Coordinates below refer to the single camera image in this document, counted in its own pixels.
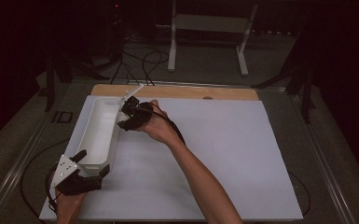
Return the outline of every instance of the white surface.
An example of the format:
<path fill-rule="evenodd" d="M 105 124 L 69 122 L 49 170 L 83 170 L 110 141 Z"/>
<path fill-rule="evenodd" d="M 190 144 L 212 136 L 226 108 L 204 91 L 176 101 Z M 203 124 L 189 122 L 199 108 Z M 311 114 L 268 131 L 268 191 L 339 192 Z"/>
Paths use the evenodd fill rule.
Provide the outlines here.
<path fill-rule="evenodd" d="M 119 98 L 98 97 L 91 99 L 88 97 L 86 101 L 92 101 L 92 109 L 86 128 L 82 132 L 83 137 L 80 140 L 77 152 L 85 149 L 87 156 L 78 164 L 88 174 L 97 175 L 107 164 L 113 161 L 116 152 L 119 132 L 119 127 L 116 125 Z"/>
<path fill-rule="evenodd" d="M 302 218 L 261 102 L 159 99 L 159 104 L 222 183 L 242 219 Z M 78 142 L 74 133 L 66 153 Z M 40 217 L 55 215 L 45 204 Z M 169 149 L 144 133 L 123 130 L 112 172 L 103 189 L 89 193 L 79 218 L 204 220 Z"/>

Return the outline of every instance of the floor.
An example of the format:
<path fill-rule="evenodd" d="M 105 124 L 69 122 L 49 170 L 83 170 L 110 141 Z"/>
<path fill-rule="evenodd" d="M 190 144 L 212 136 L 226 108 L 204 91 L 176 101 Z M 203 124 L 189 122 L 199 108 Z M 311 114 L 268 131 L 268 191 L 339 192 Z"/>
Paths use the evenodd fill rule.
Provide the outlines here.
<path fill-rule="evenodd" d="M 0 132 L 0 223 L 37 222 L 25 205 L 21 190 L 38 214 L 46 198 L 43 183 L 47 169 L 64 152 L 93 85 L 134 84 L 135 79 L 145 83 L 143 61 L 133 56 L 143 59 L 155 49 L 168 52 L 166 40 L 161 35 L 160 41 L 150 44 L 134 35 L 124 49 L 128 53 L 123 58 L 126 65 L 122 65 L 115 80 L 95 80 L 74 71 L 72 83 L 56 81 L 56 103 L 49 113 L 44 111 L 46 98 L 35 95 L 7 124 Z M 183 37 L 179 38 L 175 71 L 168 72 L 164 62 L 149 76 L 156 85 L 249 88 L 279 73 L 294 42 L 293 37 L 285 35 L 251 35 L 244 52 L 250 75 L 242 77 L 232 42 L 203 44 Z M 164 57 L 165 54 L 153 53 L 146 60 L 158 62 Z M 145 63 L 146 72 L 153 66 Z M 117 67 L 115 64 L 101 74 L 111 78 Z M 300 208 L 306 213 L 303 220 L 292 223 L 359 223 L 359 166 L 350 148 L 318 89 L 312 89 L 313 108 L 308 125 L 298 113 L 298 98 L 283 92 L 287 82 L 282 80 L 257 92 L 291 173 Z M 53 122 L 56 111 L 72 112 L 74 118 L 69 123 Z M 40 156 L 32 160 L 39 152 Z"/>

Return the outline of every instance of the wooden table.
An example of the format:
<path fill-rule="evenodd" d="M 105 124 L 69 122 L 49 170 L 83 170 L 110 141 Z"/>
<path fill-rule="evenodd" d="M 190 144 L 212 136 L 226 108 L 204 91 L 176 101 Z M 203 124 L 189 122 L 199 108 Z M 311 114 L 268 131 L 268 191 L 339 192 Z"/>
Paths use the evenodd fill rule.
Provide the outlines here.
<path fill-rule="evenodd" d="M 96 99 L 120 97 L 135 88 L 96 85 L 65 155 L 76 154 Z M 159 100 L 189 148 L 224 186 L 244 221 L 302 219 L 267 113 L 254 90 L 145 86 L 134 96 L 141 101 Z M 80 219 L 204 221 L 166 146 L 142 132 L 121 130 L 114 150 L 112 170 L 104 178 L 103 188 L 89 193 Z M 40 218 L 55 219 L 46 203 Z"/>
<path fill-rule="evenodd" d="M 136 85 L 96 85 L 91 95 L 124 96 L 126 91 L 133 90 Z M 140 97 L 215 99 L 215 100 L 252 100 L 257 101 L 255 90 L 215 87 L 184 86 L 144 86 L 136 93 Z"/>

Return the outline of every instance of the metal stand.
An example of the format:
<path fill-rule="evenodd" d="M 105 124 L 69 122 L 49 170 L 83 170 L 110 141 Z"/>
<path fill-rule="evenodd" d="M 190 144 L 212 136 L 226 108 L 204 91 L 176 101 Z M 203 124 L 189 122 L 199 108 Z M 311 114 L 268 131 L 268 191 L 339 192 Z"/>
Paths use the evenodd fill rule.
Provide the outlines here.
<path fill-rule="evenodd" d="M 176 60 L 176 29 L 199 30 L 199 31 L 216 31 L 243 34 L 243 40 L 237 46 L 238 62 L 240 64 L 241 75 L 248 76 L 243 51 L 251 32 L 252 23 L 257 11 L 257 5 L 252 6 L 249 18 L 230 18 L 230 17 L 213 17 L 201 15 L 187 15 L 176 13 L 176 0 L 173 0 L 173 17 L 171 26 L 171 48 L 168 60 L 168 71 L 175 70 Z"/>

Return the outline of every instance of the white tray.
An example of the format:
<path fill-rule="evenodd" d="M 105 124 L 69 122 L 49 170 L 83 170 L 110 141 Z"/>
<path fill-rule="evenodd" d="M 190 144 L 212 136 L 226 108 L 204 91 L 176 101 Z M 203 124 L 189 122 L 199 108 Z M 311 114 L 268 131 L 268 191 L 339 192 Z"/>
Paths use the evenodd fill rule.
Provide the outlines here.
<path fill-rule="evenodd" d="M 120 128 L 117 126 L 117 97 L 94 99 L 89 120 L 77 152 L 86 149 L 87 156 L 78 164 L 83 171 L 97 175 L 113 162 Z"/>

